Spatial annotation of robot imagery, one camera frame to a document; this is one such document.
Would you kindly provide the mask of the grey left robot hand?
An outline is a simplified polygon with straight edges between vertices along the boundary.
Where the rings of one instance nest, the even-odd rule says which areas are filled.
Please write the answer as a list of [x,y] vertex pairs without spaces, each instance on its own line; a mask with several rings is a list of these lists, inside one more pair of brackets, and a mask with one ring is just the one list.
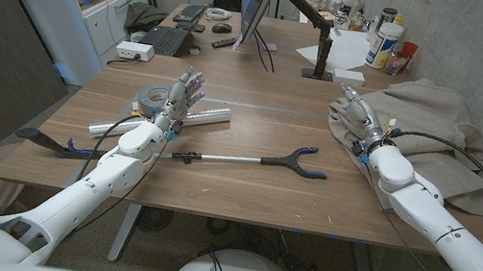
[[205,94],[199,89],[204,83],[202,72],[194,74],[194,68],[187,70],[173,83],[164,104],[155,114],[153,123],[163,132],[168,132],[176,123],[181,123],[188,109],[201,100]]

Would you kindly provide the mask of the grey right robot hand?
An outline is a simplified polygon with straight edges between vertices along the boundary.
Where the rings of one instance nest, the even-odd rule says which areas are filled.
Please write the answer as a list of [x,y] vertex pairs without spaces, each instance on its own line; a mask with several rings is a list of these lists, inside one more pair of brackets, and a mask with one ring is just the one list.
[[385,135],[377,114],[370,104],[361,99],[358,92],[351,86],[341,83],[340,87],[347,100],[343,104],[346,117],[362,129],[364,132],[363,140],[366,141],[368,150],[372,152],[375,147],[380,145]]

